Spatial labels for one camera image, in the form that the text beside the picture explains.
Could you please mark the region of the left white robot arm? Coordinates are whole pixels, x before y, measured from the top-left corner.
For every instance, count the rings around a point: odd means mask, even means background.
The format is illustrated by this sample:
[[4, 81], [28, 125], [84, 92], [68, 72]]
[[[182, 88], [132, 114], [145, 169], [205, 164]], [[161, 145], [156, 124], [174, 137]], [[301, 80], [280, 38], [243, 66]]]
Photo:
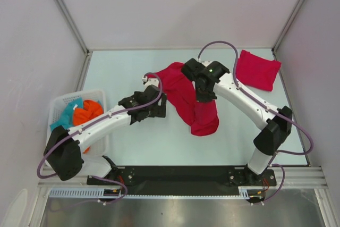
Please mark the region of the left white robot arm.
[[105, 155], [88, 155], [85, 150], [115, 130], [149, 117], [165, 118], [167, 97], [163, 90], [149, 85], [125, 97], [106, 113], [72, 128], [56, 127], [44, 151], [44, 161], [54, 175], [67, 181], [77, 175], [99, 177], [105, 184], [117, 181], [119, 171]]

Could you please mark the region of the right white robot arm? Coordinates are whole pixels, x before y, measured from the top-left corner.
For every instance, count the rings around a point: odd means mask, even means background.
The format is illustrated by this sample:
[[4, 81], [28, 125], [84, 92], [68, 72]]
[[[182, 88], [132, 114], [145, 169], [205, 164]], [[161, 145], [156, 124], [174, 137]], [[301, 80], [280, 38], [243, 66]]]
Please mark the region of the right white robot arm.
[[291, 134], [292, 124], [287, 119], [292, 119], [292, 110], [265, 102], [243, 84], [235, 82], [232, 72], [220, 62], [200, 63], [192, 58], [183, 65], [181, 72], [193, 83], [198, 102], [210, 103], [222, 97], [260, 130], [253, 140], [255, 150], [245, 171], [246, 181], [258, 185], [274, 154]]

